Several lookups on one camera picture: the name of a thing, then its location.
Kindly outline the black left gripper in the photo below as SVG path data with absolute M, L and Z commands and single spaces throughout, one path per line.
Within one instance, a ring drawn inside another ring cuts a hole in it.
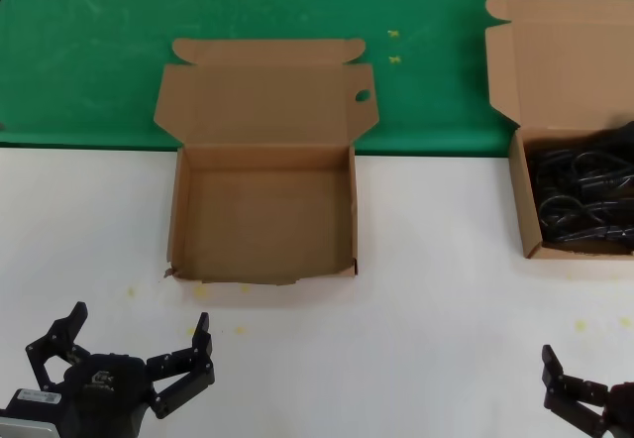
M 58 357 L 71 365 L 61 388 L 76 410 L 79 437 L 137 437 L 149 397 L 156 418 L 164 419 L 215 382 L 207 312 L 201 313 L 189 348 L 146 363 L 127 355 L 90 356 L 75 343 L 87 317 L 86 303 L 78 301 L 66 317 L 26 347 L 42 391 L 56 387 L 46 369 L 49 359 Z M 178 380 L 163 391 L 152 391 L 152 383 L 174 377 Z

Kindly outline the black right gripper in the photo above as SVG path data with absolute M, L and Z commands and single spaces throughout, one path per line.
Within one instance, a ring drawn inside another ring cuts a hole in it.
M 546 409 L 583 433 L 633 438 L 633 383 L 609 390 L 607 385 L 565 375 L 550 345 L 543 346 L 541 357 Z

